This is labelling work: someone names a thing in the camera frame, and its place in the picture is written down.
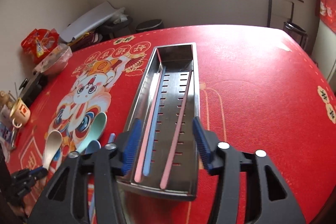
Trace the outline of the beige spoon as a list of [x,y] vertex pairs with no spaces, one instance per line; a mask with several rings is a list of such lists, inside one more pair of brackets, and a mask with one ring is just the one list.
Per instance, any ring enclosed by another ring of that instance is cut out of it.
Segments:
[[62,145],[62,135],[58,130],[54,130],[49,133],[46,143],[45,150],[43,154],[42,166],[44,169],[48,170],[52,159],[56,155],[57,151]]

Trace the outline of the green spoon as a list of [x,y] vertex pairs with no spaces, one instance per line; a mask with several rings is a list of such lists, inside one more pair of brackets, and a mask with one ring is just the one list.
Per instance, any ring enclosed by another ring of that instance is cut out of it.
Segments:
[[86,137],[83,139],[83,141],[81,141],[79,147],[76,148],[78,153],[84,152],[91,141],[100,139],[106,128],[107,119],[108,118],[105,112],[100,112],[95,116],[89,127]]

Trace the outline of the blue spoon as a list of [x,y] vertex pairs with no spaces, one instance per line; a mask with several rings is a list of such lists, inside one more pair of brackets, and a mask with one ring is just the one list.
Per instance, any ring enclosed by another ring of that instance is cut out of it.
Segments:
[[101,144],[98,140],[92,140],[86,147],[84,154],[91,154],[91,153],[95,153],[98,150],[101,149]]

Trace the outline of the pink chopstick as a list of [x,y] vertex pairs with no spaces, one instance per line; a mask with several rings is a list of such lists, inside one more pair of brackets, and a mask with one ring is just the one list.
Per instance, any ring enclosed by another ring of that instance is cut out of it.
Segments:
[[178,116],[178,120],[177,120],[177,123],[176,123],[176,126],[175,126],[173,140],[172,140],[172,143],[171,143],[171,147],[170,147],[170,150],[169,150],[169,154],[168,154],[168,157],[167,157],[167,161],[166,161],[165,169],[163,171],[161,182],[159,184],[159,186],[162,190],[165,190],[166,187],[167,187],[170,172],[171,172],[171,167],[173,166],[174,155],[175,155],[176,147],[177,147],[177,144],[178,144],[179,132],[180,132],[180,129],[181,129],[183,116],[184,116],[184,112],[185,112],[185,107],[186,107],[186,102],[187,102],[187,97],[188,97],[191,76],[192,76],[192,71],[190,71],[189,75],[188,75],[185,92],[183,94],[181,109],[179,110],[179,116]]
[[153,119],[153,115],[154,115],[156,99],[157,99],[159,88],[161,86],[161,79],[162,79],[162,75],[163,75],[164,71],[165,71],[165,68],[163,67],[161,69],[160,73],[159,73],[159,76],[158,76],[157,86],[155,88],[155,92],[154,92],[154,95],[153,95],[153,100],[151,102],[149,114],[148,114],[148,117],[147,117],[146,128],[145,128],[145,131],[144,131],[144,135],[143,135],[143,139],[142,139],[142,145],[141,145],[141,149],[140,149],[139,156],[138,156],[137,167],[136,167],[135,174],[134,174],[135,182],[140,182],[141,181],[143,165],[144,165],[144,161],[145,161],[147,144],[148,144],[148,141],[149,141],[150,128],[151,128],[151,123],[152,123],[152,119]]

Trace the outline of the blue chopstick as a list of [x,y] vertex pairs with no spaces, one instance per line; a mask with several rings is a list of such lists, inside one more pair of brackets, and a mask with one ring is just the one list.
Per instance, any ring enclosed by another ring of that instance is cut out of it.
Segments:
[[145,160],[143,165],[143,171],[142,174],[144,176],[149,176],[150,173],[150,166],[151,166],[151,157],[153,153],[153,146],[154,146],[154,137],[155,137],[155,130],[157,127],[157,119],[158,119],[158,112],[159,112],[159,105],[161,101],[161,92],[162,92],[162,86],[163,86],[163,80],[165,77],[166,67],[163,67],[161,70],[161,74],[159,77],[158,82],[158,90],[155,95],[154,103],[154,111],[153,111],[153,117],[151,118],[151,126],[149,131],[149,139],[147,143],[147,149],[145,154]]

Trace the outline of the stainless steel cutlery tray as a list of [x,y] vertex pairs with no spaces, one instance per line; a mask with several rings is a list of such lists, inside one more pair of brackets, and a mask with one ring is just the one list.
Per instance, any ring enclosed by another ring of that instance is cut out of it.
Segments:
[[[158,76],[166,67],[155,130],[149,176],[142,174],[135,182],[134,174],[146,128],[147,117],[158,82]],[[173,166],[165,190],[159,186],[173,140],[179,110],[183,100],[189,72],[190,87],[179,132]],[[178,201],[192,201],[197,195],[199,160],[193,135],[193,119],[200,114],[199,71],[195,43],[155,47],[135,94],[125,130],[135,119],[142,121],[142,136],[131,171],[118,179],[119,186],[137,194]]]

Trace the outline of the red festive table mat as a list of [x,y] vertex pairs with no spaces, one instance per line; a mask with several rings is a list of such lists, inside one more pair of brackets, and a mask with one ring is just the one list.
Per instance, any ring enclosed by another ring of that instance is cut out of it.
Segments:
[[110,90],[101,138],[123,131],[154,47],[195,43],[201,121],[222,141],[246,152],[264,150],[295,195],[307,222],[335,187],[335,95],[310,57],[281,30],[233,25],[168,28],[77,51],[31,106],[31,119],[10,154],[9,170],[42,163],[47,133],[62,99],[84,72],[103,60],[130,63]]

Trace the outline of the black box on table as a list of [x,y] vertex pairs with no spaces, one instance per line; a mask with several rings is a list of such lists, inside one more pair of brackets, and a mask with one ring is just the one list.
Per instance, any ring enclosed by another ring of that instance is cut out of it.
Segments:
[[30,79],[26,78],[21,83],[19,98],[22,99],[27,107],[30,107],[47,84],[48,77],[34,71]]

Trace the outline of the clear plastic food container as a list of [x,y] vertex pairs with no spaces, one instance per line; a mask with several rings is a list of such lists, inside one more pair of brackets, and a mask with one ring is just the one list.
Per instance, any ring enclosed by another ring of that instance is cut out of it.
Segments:
[[55,47],[33,70],[45,76],[58,75],[72,57],[72,50],[66,44]]

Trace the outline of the black round trash bin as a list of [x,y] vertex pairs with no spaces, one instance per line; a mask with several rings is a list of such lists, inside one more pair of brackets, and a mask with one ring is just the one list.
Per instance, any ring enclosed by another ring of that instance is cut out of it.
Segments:
[[154,30],[161,30],[164,28],[165,27],[163,24],[163,20],[151,19],[151,20],[146,20],[144,22],[139,23],[135,28],[135,32],[142,33],[142,32],[154,31]]

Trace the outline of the red snack bag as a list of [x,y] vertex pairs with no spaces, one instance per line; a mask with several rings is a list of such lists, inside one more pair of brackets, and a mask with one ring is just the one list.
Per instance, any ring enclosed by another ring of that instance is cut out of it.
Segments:
[[34,29],[21,42],[22,50],[30,55],[34,64],[39,64],[57,45],[59,34],[53,28]]

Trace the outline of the dark bin near chair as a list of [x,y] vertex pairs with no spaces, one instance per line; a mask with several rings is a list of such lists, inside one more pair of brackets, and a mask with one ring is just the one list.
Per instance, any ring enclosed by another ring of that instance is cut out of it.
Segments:
[[293,22],[284,22],[283,30],[291,36],[291,38],[295,40],[303,50],[305,50],[308,41],[308,34],[303,28]]

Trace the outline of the black chair frame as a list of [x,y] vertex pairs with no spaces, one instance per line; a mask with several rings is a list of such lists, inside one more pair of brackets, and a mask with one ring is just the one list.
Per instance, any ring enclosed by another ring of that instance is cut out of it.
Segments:
[[283,29],[285,22],[292,22],[294,2],[288,0],[268,0],[268,17],[266,26]]

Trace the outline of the red wall hanging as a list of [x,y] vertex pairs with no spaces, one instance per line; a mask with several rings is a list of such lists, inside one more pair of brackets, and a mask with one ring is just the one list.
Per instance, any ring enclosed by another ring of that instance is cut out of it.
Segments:
[[336,0],[317,0],[315,14],[320,20],[332,30],[336,32]]

